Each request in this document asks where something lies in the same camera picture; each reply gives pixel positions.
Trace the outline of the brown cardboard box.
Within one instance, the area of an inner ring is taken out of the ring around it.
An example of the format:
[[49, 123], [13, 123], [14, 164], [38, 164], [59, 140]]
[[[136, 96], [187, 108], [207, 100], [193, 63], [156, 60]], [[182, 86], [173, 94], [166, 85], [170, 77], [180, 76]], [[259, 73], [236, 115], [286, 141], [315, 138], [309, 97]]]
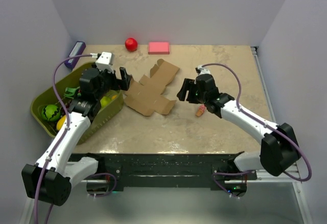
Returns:
[[163, 60], [151, 68], [150, 76], [143, 75], [139, 81], [131, 80], [130, 87], [125, 91], [125, 104], [145, 117], [154, 112], [168, 115], [176, 101], [162, 94], [179, 71], [179, 67]]

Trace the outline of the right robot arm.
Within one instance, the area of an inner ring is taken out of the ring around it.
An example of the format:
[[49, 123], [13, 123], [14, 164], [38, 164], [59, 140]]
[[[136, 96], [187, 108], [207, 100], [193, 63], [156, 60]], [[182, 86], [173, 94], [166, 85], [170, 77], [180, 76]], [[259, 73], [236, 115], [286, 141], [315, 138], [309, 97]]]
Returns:
[[192, 104], [203, 104], [208, 112], [233, 123], [260, 144], [259, 151], [239, 152], [220, 168], [222, 173], [228, 173], [235, 180], [247, 171], [262, 169], [279, 176], [300, 158], [295, 149], [295, 133], [289, 124], [277, 125], [264, 121], [251, 111], [241, 109], [234, 97], [219, 92], [210, 74], [184, 79], [177, 98]]

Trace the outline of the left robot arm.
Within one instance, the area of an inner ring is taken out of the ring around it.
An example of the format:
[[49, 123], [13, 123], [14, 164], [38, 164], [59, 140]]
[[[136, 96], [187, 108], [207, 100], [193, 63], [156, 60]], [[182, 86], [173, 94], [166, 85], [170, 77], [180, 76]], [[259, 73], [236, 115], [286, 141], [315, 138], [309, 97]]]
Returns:
[[85, 178], [101, 179], [106, 167], [96, 156], [84, 156], [72, 166], [67, 166], [74, 147], [90, 127], [101, 109], [100, 100], [110, 91], [126, 91], [132, 76], [124, 67], [121, 78], [109, 66], [99, 64], [85, 69], [80, 77], [80, 94], [70, 103], [66, 120], [58, 134], [34, 165], [26, 164], [22, 180], [29, 198], [57, 206], [63, 205], [71, 190]]

